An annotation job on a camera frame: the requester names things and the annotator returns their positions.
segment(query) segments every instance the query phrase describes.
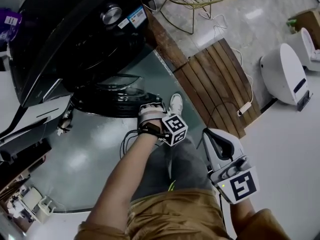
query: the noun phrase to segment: cardboard box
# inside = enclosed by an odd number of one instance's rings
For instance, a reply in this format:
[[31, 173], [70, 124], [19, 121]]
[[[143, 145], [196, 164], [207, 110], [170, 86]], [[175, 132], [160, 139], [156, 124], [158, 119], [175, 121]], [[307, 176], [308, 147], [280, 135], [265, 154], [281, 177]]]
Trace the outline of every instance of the cardboard box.
[[305, 28], [311, 35], [316, 49], [320, 49], [320, 11], [318, 8], [302, 11], [291, 17], [289, 20], [296, 20], [295, 30]]

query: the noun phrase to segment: shoe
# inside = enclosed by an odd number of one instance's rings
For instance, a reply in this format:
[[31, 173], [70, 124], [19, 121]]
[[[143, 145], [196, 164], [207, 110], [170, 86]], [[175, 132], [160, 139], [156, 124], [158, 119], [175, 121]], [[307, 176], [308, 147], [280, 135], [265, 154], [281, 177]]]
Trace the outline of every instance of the shoe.
[[181, 116], [182, 109], [184, 107], [182, 97], [179, 93], [172, 95], [170, 100], [170, 112], [171, 114], [177, 114]]

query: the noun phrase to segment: black cable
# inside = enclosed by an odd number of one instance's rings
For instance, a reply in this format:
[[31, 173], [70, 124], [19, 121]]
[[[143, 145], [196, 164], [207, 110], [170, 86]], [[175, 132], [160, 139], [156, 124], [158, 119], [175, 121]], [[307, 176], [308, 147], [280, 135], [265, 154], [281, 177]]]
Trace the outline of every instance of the black cable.
[[210, 123], [210, 121], [211, 121], [211, 119], [212, 119], [212, 115], [213, 115], [213, 113], [216, 111], [216, 109], [218, 108], [218, 106], [224, 105], [224, 104], [226, 104], [226, 103], [230, 103], [230, 104], [234, 105], [234, 107], [235, 107], [237, 110], [240, 109], [240, 108], [239, 108], [237, 105], [235, 105], [232, 101], [225, 101], [225, 102], [223, 102], [223, 103], [220, 103], [220, 104], [216, 105], [216, 106], [214, 107], [214, 109], [212, 110], [211, 114], [210, 114], [210, 118], [209, 118], [208, 123], [206, 124], [206, 127], [209, 126], [209, 123]]
[[221, 195], [221, 193], [219, 194], [219, 199], [220, 199], [220, 209], [221, 209], [221, 213], [222, 213], [222, 221], [223, 221], [224, 228], [226, 228], [224, 209], [222, 207], [222, 195]]
[[124, 138], [123, 138], [123, 140], [122, 140], [122, 142], [121, 142], [121, 145], [120, 145], [120, 151], [119, 151], [119, 154], [120, 154], [120, 159], [122, 158], [121, 157], [121, 148], [122, 148], [122, 152], [123, 152], [123, 155], [125, 154], [125, 142], [126, 142], [126, 138], [130, 135], [130, 134], [133, 134], [133, 133], [141, 133], [141, 130], [130, 130], [130, 131], [128, 131], [126, 134], [125, 134], [125, 136], [124, 136]]
[[[123, 140], [122, 140], [122, 142], [121, 142], [121, 145], [120, 145], [120, 150], [119, 150], [120, 160], [122, 159], [122, 157], [121, 157], [121, 148], [122, 148], [122, 153], [123, 153], [123, 155], [124, 155], [124, 154], [127, 152], [128, 143], [129, 143], [130, 139], [131, 139], [131, 138], [134, 138], [134, 137], [137, 137], [138, 135], [142, 134], [143, 132], [144, 132], [143, 130], [130, 130], [130, 131], [128, 131], [128, 132], [126, 133], [126, 135], [124, 136], [124, 138], [123, 138]], [[134, 134], [134, 133], [137, 133], [137, 135], [131, 136], [131, 137], [128, 139], [127, 143], [126, 143], [127, 137], [128, 137], [130, 134]]]
[[[212, 112], [211, 112], [211, 114], [210, 114], [210, 116], [209, 116], [209, 120], [208, 120], [207, 124], [205, 125], [206, 128], [209, 126], [209, 123], [210, 123], [210, 121], [211, 121], [211, 119], [212, 119], [212, 115], [213, 115], [213, 113], [216, 111], [216, 109], [218, 108], [218, 106], [224, 105], [224, 104], [226, 104], [226, 103], [230, 103], [230, 104], [234, 105], [234, 107], [235, 107], [237, 110], [240, 109], [240, 108], [239, 108], [237, 105], [235, 105], [232, 101], [225, 101], [225, 102], [223, 102], [223, 103], [220, 103], [220, 104], [218, 104], [218, 105], [215, 105], [214, 108], [213, 108], [213, 110], [212, 110]], [[200, 146], [200, 144], [201, 144], [202, 141], [203, 141], [203, 136], [201, 136], [201, 139], [200, 139], [198, 145], [196, 146], [196, 149], [199, 148], [199, 146]]]
[[134, 135], [134, 136], [131, 136], [129, 139], [128, 139], [128, 141], [126, 142], [126, 145], [125, 145], [125, 152], [127, 153], [127, 151], [128, 151], [128, 144], [129, 144], [129, 141], [132, 139], [132, 138], [134, 138], [134, 137], [137, 137], [139, 134], [137, 134], [137, 135]]

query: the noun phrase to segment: wooden mat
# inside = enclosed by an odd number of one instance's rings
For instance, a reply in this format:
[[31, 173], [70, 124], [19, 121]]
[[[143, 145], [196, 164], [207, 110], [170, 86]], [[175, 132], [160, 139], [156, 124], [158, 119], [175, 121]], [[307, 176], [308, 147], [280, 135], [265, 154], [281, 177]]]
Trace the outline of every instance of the wooden mat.
[[256, 98], [242, 115], [237, 111], [252, 99], [250, 83], [234, 52], [222, 39], [187, 59], [156, 18], [148, 13], [158, 52], [169, 60], [173, 74], [204, 123], [238, 138], [261, 115]]

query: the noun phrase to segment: sticker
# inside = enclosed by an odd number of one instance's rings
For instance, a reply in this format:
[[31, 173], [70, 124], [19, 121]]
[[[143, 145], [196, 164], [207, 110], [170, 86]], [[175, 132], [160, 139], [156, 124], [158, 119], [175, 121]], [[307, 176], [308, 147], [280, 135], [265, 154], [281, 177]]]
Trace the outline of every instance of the sticker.
[[186, 127], [186, 123], [182, 121], [181, 117], [178, 115], [173, 115], [169, 118], [165, 118], [163, 121], [168, 130], [172, 133], [180, 131], [182, 128]]
[[129, 21], [132, 23], [132, 25], [135, 28], [139, 27], [140, 24], [144, 22], [146, 18], [147, 18], [147, 15], [142, 5], [128, 16]]
[[130, 21], [129, 21], [127, 18], [125, 18], [123, 21], [121, 21], [121, 22], [118, 24], [118, 27], [119, 27], [120, 29], [123, 29], [129, 22], [130, 22]]
[[18, 23], [18, 19], [15, 17], [7, 16], [5, 17], [4, 23], [15, 26]]
[[235, 200], [239, 201], [257, 191], [250, 171], [230, 180]]
[[179, 141], [182, 141], [186, 137], [187, 130], [180, 132], [179, 134], [174, 136], [174, 141], [172, 145], [177, 144]]

